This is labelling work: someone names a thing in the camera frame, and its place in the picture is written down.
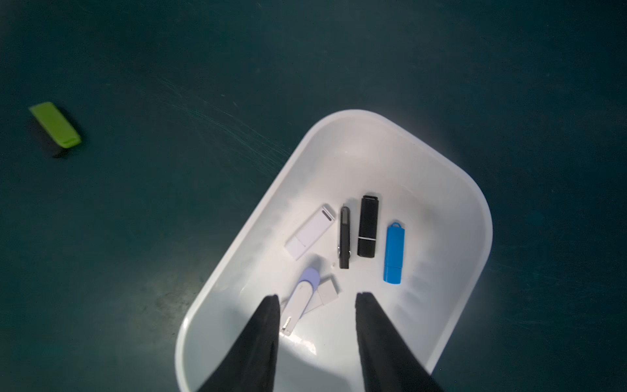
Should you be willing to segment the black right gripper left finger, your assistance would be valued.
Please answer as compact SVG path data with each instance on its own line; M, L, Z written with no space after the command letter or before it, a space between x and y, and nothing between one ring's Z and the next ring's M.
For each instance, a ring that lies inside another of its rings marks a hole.
M265 297L200 391L272 391L279 348L280 306Z

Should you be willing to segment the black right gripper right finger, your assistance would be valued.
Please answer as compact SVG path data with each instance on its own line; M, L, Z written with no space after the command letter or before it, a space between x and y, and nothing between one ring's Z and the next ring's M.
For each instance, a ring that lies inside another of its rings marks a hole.
M441 391L370 292L356 297L356 332L366 391Z

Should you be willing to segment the lilac white swivel usb drive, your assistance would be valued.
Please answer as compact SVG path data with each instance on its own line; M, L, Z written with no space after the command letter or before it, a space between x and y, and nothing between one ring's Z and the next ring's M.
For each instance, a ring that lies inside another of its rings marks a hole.
M334 302L338 297L339 292L331 279L322 282L316 269L305 269L282 307L279 332L290 336L303 315Z

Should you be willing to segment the blue usb flash drive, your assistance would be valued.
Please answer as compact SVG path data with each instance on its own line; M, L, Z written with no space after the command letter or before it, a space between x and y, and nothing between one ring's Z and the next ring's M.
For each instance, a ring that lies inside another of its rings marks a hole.
M385 264L383 279L388 284L402 282L405 229L398 222L387 228L385 240Z

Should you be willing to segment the black swivel usb drive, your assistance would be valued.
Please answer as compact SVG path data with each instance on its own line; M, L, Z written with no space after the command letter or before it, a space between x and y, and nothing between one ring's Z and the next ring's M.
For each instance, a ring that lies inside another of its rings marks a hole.
M349 269L350 250L350 210L343 206L340 210L338 257L339 267Z

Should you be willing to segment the black capped usb drive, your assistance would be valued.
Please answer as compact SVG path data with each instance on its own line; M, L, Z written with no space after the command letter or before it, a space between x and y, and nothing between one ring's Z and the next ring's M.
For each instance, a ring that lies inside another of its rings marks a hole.
M360 257L374 258L377 246L379 199L364 195L361 200L357 252Z

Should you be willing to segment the white usb flash drive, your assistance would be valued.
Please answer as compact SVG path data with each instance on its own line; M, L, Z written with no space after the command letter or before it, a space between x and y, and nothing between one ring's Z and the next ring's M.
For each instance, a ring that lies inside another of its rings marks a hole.
M294 260L300 259L328 231L335 221L334 212L328 205L323 204L287 240L284 248Z

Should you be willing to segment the white oval storage box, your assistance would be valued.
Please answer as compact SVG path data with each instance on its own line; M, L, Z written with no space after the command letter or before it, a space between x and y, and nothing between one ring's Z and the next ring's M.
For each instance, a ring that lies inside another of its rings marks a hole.
M339 227L298 260L287 240L323 204L350 210L359 231L364 195L379 199L374 258L339 267ZM387 228L405 229L402 282L384 281ZM365 110L320 120L297 146L191 305L176 342L179 388L196 391L261 300L289 299L303 271L331 279L339 297L305 314L279 339L277 391L363 389L355 299L372 293L413 355L432 372L491 250L488 203L474 180L398 125Z

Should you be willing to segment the green usb flash drive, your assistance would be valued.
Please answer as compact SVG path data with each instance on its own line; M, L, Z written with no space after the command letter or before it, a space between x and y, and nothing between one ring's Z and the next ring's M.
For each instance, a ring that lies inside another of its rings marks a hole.
M30 106L29 112L55 146L68 150L82 143L78 131L52 102Z

